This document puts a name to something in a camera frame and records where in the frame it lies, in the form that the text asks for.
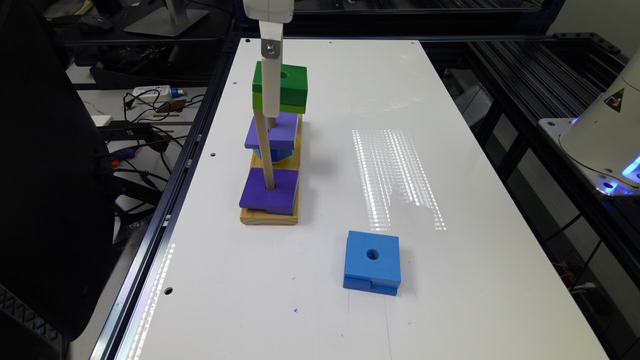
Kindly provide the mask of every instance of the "green block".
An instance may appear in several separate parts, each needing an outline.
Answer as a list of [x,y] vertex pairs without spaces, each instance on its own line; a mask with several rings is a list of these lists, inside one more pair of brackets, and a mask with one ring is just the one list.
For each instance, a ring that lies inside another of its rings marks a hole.
[[[283,64],[280,73],[280,103],[306,107],[307,91],[307,68]],[[253,92],[262,94],[262,61],[257,62],[253,74]]]
[[[253,93],[253,108],[256,110],[262,110],[262,94]],[[280,104],[280,112],[304,114],[306,113],[306,111],[307,111],[306,106]]]

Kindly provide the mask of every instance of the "blue square block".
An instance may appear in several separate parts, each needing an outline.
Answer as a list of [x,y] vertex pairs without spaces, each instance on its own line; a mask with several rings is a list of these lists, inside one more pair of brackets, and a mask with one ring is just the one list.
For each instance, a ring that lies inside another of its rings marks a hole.
[[349,231],[343,287],[396,295],[400,281],[397,236]]

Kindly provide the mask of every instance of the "purple block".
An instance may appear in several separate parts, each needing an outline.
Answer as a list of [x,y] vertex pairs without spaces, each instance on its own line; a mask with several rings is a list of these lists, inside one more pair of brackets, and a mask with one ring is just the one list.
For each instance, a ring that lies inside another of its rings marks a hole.
[[[296,136],[298,135],[298,114],[280,113],[276,118],[278,126],[269,132],[269,146],[271,150],[293,150],[296,148]],[[256,118],[251,120],[251,126],[244,141],[246,149],[259,149],[258,133],[256,131]]]
[[262,168],[251,168],[240,198],[240,207],[266,210],[268,214],[293,215],[298,191],[298,172],[274,169],[276,188],[267,190]]

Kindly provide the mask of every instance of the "hole in block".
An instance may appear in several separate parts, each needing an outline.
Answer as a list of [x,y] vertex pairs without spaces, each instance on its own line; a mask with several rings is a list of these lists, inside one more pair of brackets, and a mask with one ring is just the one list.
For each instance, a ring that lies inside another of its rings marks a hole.
[[378,260],[378,258],[380,257],[380,254],[376,250],[370,249],[370,250],[367,250],[367,257],[371,260]]

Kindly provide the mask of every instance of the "wooden dowel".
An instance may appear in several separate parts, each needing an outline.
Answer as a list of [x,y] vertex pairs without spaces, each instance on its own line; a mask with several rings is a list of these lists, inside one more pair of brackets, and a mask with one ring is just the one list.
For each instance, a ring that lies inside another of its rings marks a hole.
[[278,126],[278,123],[276,123],[276,118],[267,118],[269,120],[269,131],[271,131],[271,129],[273,129],[274,127]]
[[267,131],[267,119],[262,110],[253,110],[256,117],[256,131],[258,132],[258,144],[260,145],[260,157],[262,158],[262,170],[264,172],[264,184],[267,190],[276,187],[273,180],[273,164],[271,163],[271,147],[269,146],[269,133]]

